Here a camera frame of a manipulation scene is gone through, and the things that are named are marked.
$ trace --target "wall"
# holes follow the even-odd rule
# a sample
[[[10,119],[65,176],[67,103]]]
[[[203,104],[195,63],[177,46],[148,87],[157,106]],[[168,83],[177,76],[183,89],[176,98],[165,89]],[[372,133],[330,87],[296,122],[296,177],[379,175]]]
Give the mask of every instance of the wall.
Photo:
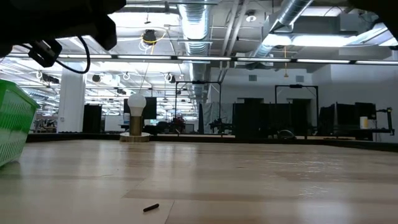
[[[364,65],[327,65],[313,74],[320,88],[320,105],[332,103],[375,103],[376,108],[398,109],[398,67]],[[377,114],[379,128],[387,128],[387,115]],[[392,112],[393,128],[398,128],[398,111]],[[398,136],[380,134],[382,142],[398,142]]]

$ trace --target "light bulb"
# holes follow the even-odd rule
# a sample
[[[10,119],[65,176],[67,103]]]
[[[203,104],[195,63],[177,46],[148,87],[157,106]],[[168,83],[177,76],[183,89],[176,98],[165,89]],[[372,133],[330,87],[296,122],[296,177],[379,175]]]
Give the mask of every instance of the light bulb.
[[[142,110],[147,105],[147,100],[139,93],[133,94],[127,101],[130,107],[130,116],[141,116]]]

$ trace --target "ceiling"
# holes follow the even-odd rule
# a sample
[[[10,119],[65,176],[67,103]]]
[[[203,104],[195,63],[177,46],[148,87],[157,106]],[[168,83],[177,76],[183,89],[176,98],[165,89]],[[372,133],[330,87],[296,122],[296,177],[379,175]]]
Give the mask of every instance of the ceiling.
[[[255,10],[256,20],[248,22],[245,19],[241,24],[238,32],[238,40],[233,46],[234,54],[249,54],[257,48],[262,42],[263,34],[262,28],[266,17],[280,9],[280,0],[274,1],[250,1],[246,11]],[[219,56],[223,47],[224,36],[226,33],[226,25],[230,19],[230,10],[233,5],[233,0],[221,1],[218,5],[211,8],[210,17],[210,36],[208,40],[210,45],[209,55]],[[342,19],[352,19],[357,21],[352,27],[348,29],[369,30],[369,23],[364,13],[358,10],[352,10],[349,14],[343,12],[347,8],[346,1],[328,0],[328,1],[314,1],[309,8],[302,14],[297,21],[297,31],[299,35],[304,35],[306,32],[313,33],[312,28],[317,27],[306,26],[309,24],[309,19],[318,22],[341,21]],[[184,36],[181,28],[180,16],[176,14],[161,14],[161,13],[115,13],[109,15],[116,23],[118,44],[110,51],[102,49],[91,37],[84,37],[84,40],[89,46],[91,54],[153,54],[153,55],[185,55]],[[158,42],[153,48],[147,47],[142,43],[141,35],[145,30],[155,30]],[[58,39],[63,47],[63,54],[85,54],[84,47],[76,37]],[[381,43],[373,43],[372,45],[349,46],[349,47],[319,47],[319,46],[302,46],[302,45],[288,45],[274,47],[270,56],[273,57],[288,57],[288,58],[356,58],[356,59],[384,59],[391,56],[391,51],[388,47],[380,47]],[[23,47],[15,46],[14,53],[26,53],[27,50]],[[85,59],[77,60],[82,68],[86,66]],[[216,81],[220,70],[218,65],[212,64],[211,80]],[[287,67],[290,73],[299,73],[306,76],[310,80],[311,73],[320,68],[319,65],[311,64],[291,64]],[[265,73],[285,74],[285,64],[275,63],[273,66],[266,67]],[[26,58],[9,58],[6,57],[0,63],[0,78],[11,80],[18,85],[24,86],[26,92],[31,94],[40,104],[46,105],[45,109],[41,111],[43,114],[54,114],[57,112],[59,91],[58,85],[53,85],[53,88],[45,88],[48,83],[40,81],[41,73],[58,78],[62,81],[62,67],[55,64],[51,68],[43,68],[35,61]],[[259,79],[256,83],[250,83],[247,78],[242,80],[238,74],[246,73],[257,74]],[[166,109],[173,108],[173,97],[175,84],[165,81],[165,76],[174,75],[176,80],[190,81],[190,70],[188,63],[143,63],[143,62],[112,62],[110,60],[95,61],[91,64],[91,69],[87,74],[86,84],[86,102],[91,104],[102,104],[104,114],[118,114],[123,112],[123,98],[127,98],[131,93],[140,92],[144,96],[159,97],[159,116],[166,115]],[[270,80],[264,78],[266,75],[264,70],[255,70],[248,72],[243,66],[230,68],[225,76],[224,85],[269,85],[269,82],[279,82],[278,80]],[[102,77],[101,82],[94,82],[93,76],[99,75]],[[118,86],[124,89],[126,95],[116,92],[112,87]],[[184,108],[181,110],[185,116],[195,119],[197,116],[197,107],[191,102],[195,101],[192,96],[193,87],[191,84],[184,86],[186,90],[182,90],[179,95],[180,106]]]

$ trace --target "green basket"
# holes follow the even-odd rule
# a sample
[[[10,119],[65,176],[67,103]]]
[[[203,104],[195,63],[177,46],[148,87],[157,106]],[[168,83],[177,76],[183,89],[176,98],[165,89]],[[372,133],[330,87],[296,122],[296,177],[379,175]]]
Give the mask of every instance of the green basket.
[[[15,83],[0,80],[0,166],[21,156],[37,108]]]

